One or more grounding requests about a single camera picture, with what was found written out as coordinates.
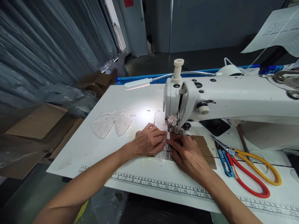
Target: gray curtain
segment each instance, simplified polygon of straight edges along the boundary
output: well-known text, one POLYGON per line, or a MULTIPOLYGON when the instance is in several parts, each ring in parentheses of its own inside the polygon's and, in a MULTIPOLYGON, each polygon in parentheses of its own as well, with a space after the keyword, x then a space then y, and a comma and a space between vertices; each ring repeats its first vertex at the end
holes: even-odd
POLYGON ((0 3, 0 114, 38 102, 41 86, 72 85, 119 54, 99 0, 0 3))

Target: scissors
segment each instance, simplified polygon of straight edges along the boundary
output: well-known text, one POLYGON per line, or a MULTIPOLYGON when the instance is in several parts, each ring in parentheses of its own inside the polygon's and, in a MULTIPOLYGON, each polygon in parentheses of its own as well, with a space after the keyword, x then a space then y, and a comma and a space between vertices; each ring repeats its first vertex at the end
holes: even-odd
POLYGON ((228 177, 234 177, 234 171, 231 167, 229 159, 226 156, 225 150, 217 142, 215 142, 215 145, 216 145, 216 149, 217 149, 221 164, 222 164, 223 169, 224 169, 224 173, 228 177))
POLYGON ((223 142, 221 142, 219 139, 217 139, 216 137, 210 135, 214 140, 215 143, 218 145, 220 145, 225 151, 226 151, 226 155, 227 158, 229 160, 229 164, 232 167, 232 170, 234 172, 234 177, 235 179, 238 181, 238 183, 244 188, 246 189, 248 192, 250 192, 251 194, 259 197, 259 198, 268 198, 270 196, 270 191, 269 189, 266 187, 266 185, 260 181, 256 176, 254 176, 252 173, 250 173, 247 169, 245 169, 243 166, 241 166, 241 164, 233 157, 234 155, 238 155, 240 158, 242 158, 250 167, 253 168, 254 171, 256 171, 264 180, 268 181, 269 183, 275 185, 275 186, 279 186, 281 185, 281 177, 279 175, 279 173, 277 172, 277 170, 267 161, 265 161, 263 158, 256 156, 252 153, 248 153, 248 152, 243 152, 243 151, 239 151, 237 149, 231 149, 230 147, 228 147, 227 145, 225 145, 223 142), (249 157, 253 157, 256 158, 258 160, 260 160, 261 162, 263 162, 274 174, 275 176, 275 182, 271 181, 270 179, 268 179, 262 172, 260 172, 254 165, 252 162, 250 162, 245 156, 249 156, 249 157), (236 166, 238 168, 240 168, 244 173, 246 173, 250 178, 252 178, 256 183, 258 183, 262 190, 263 193, 257 193, 255 191, 253 191, 252 189, 250 189, 248 186, 246 186, 241 179, 239 178, 236 169, 234 167, 234 164, 236 164, 236 166))
POLYGON ((254 155, 252 153, 249 152, 243 152, 237 149, 232 149, 230 147, 228 147, 227 145, 225 145, 223 142, 221 142, 219 139, 217 139, 215 136, 210 135, 214 141, 216 141, 219 145, 221 145, 224 150, 230 155, 230 157, 232 158, 232 160, 234 161, 234 163, 239 163, 233 156, 237 155, 240 158, 242 158, 259 176, 261 176, 261 178, 263 178, 265 181, 267 181, 268 183, 274 185, 274 186, 279 186, 281 185, 282 181, 281 181, 281 177, 279 175, 279 173, 277 172, 277 170, 270 164, 268 163, 266 160, 264 160, 263 158, 254 155), (255 158, 257 160, 260 160, 263 164, 265 164, 274 174, 275 177, 275 181, 270 180, 269 178, 267 178, 261 171, 259 171, 258 168, 255 167, 255 165, 249 161, 245 156, 249 156, 252 158, 255 158))

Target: knob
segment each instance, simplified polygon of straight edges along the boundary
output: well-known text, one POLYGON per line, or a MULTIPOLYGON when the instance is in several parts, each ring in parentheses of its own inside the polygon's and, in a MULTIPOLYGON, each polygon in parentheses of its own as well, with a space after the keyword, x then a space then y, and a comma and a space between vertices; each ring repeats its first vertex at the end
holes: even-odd
POLYGON ((183 131, 183 135, 184 136, 191 136, 192 134, 191 134, 191 131, 186 130, 186 131, 183 131))
POLYGON ((197 108, 197 111, 200 115, 205 115, 210 112, 210 109, 208 106, 201 106, 201 107, 197 108))

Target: sewing machine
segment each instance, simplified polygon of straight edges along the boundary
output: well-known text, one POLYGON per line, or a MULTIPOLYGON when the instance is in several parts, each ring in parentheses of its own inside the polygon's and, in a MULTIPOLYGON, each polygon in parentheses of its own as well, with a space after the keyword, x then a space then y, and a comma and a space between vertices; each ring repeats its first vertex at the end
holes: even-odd
POLYGON ((299 150, 299 73, 280 71, 274 75, 181 78, 175 64, 174 77, 164 88, 165 119, 176 115, 170 125, 192 135, 192 121, 224 119, 242 125, 244 136, 261 149, 299 150))

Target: floor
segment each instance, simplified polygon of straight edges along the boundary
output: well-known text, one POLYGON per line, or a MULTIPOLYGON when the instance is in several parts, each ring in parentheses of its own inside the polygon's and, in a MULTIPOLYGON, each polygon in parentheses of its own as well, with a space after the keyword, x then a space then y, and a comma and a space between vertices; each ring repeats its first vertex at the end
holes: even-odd
MULTIPOLYGON (((173 61, 177 58, 185 60, 187 71, 220 68, 224 66, 224 57, 228 57, 235 65, 241 66, 251 64, 261 52, 241 54, 242 50, 243 47, 228 47, 172 54, 157 53, 131 58, 126 68, 129 76, 171 73, 174 69, 173 61)), ((256 63, 264 61, 273 50, 274 48, 268 49, 256 63)), ((294 61, 296 58, 287 55, 278 64, 294 61)), ((2 207, 0 223, 32 223, 41 208, 66 185, 60 176, 46 173, 47 167, 48 165, 38 164, 24 181, 10 179, 0 186, 0 208, 2 207)), ((221 214, 211 214, 211 216, 214 223, 228 223, 221 214)), ((88 203, 80 223, 97 223, 91 210, 91 203, 88 203)))

